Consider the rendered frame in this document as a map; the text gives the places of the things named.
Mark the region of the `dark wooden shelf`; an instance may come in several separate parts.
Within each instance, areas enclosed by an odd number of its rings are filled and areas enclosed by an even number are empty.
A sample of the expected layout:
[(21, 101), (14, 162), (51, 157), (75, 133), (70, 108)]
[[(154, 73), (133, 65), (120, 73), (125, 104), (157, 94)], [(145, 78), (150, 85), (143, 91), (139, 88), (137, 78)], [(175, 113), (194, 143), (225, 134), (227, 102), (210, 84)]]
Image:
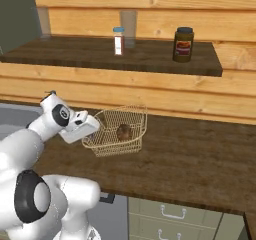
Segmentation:
[(103, 37), (51, 37), (36, 39), (3, 55), (1, 62), (169, 73), (220, 77), (223, 69), (210, 42), (193, 44), (187, 63), (172, 60), (173, 43), (160, 40), (138, 40), (122, 56), (114, 54), (114, 40)]

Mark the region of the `grey steel sink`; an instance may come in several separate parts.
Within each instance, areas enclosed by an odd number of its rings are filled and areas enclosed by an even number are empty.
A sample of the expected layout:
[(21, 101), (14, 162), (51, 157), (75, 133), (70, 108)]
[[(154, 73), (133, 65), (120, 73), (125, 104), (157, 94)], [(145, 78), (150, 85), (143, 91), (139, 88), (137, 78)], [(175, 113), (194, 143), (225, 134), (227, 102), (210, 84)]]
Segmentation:
[(40, 107), (0, 103), (0, 140), (25, 128), (41, 114)]

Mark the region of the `brown round bread roll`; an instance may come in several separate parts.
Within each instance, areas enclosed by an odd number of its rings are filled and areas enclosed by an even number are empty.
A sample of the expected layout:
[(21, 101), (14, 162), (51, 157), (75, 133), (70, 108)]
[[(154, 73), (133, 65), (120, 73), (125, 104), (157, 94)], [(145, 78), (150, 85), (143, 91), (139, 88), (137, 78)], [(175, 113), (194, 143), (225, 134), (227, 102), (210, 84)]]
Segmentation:
[(116, 135), (119, 141), (130, 140), (132, 137), (132, 130), (128, 124), (121, 124), (117, 131)]

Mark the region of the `clear drinking glass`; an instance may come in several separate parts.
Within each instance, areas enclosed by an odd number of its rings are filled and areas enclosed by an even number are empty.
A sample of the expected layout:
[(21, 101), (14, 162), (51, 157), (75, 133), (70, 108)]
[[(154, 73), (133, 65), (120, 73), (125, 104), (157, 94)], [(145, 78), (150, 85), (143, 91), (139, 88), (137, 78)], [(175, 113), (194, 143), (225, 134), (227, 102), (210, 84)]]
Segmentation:
[(121, 10), (120, 23), (124, 28), (124, 44), (126, 48), (134, 48), (136, 44), (137, 11)]
[(47, 7), (38, 7), (37, 8), (39, 23), (42, 38), (50, 38), (51, 37), (51, 27), (50, 27), (50, 19), (49, 19), (49, 11)]

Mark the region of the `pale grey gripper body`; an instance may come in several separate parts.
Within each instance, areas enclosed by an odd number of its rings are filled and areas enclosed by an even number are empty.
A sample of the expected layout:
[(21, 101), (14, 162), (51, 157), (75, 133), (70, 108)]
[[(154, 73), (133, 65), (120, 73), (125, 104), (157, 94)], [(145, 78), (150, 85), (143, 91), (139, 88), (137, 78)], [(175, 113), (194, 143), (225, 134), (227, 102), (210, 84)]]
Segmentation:
[(76, 125), (72, 130), (63, 129), (60, 136), (66, 143), (71, 144), (97, 132), (99, 128), (100, 123), (93, 116), (88, 115), (82, 124)]

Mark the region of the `pale green drawer front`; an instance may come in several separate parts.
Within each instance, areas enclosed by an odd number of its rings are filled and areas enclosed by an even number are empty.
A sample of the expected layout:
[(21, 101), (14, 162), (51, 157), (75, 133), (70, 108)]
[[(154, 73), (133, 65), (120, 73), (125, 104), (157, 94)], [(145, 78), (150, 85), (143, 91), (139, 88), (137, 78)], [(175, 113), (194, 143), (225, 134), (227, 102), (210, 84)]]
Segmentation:
[(190, 225), (164, 222), (137, 214), (129, 215), (129, 233), (142, 240), (159, 240), (158, 230), (181, 233), (181, 240), (213, 240), (215, 230)]
[(152, 218), (211, 228), (216, 228), (221, 218), (220, 212), (133, 197), (129, 198), (129, 211)]

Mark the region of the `dark jar with red label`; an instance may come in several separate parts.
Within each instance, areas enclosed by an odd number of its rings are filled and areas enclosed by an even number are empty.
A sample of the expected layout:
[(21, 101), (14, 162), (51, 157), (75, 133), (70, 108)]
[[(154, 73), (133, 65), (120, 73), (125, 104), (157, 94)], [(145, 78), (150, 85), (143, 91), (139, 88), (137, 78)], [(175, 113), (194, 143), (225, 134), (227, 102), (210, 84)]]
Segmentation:
[(191, 27), (178, 27), (174, 37), (173, 60), (186, 63), (191, 60), (194, 32)]

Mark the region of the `grey appliance door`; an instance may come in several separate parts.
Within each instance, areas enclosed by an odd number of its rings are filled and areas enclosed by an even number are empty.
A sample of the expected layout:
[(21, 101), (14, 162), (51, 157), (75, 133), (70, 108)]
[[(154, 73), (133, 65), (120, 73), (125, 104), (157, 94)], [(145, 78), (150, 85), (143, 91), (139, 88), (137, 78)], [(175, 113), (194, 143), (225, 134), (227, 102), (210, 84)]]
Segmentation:
[(115, 195), (114, 202), (99, 203), (88, 211), (88, 219), (102, 240), (128, 240), (128, 199)]

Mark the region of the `pale green cabinet door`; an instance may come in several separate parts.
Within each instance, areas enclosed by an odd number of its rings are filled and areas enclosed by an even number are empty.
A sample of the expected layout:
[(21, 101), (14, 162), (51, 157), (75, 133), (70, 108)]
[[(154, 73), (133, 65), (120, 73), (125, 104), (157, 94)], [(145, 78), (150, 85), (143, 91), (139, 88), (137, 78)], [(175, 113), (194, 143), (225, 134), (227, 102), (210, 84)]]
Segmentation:
[(225, 213), (214, 240), (249, 240), (243, 217)]

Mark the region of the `blue-capped spice bottle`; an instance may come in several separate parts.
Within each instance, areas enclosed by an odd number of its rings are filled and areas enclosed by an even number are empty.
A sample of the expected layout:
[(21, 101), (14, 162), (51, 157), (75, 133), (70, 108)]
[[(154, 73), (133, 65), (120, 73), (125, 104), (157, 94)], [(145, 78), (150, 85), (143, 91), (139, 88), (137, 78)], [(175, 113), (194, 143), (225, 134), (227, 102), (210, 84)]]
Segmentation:
[(121, 26), (114, 27), (113, 34), (114, 34), (114, 55), (122, 56), (124, 52), (124, 28)]

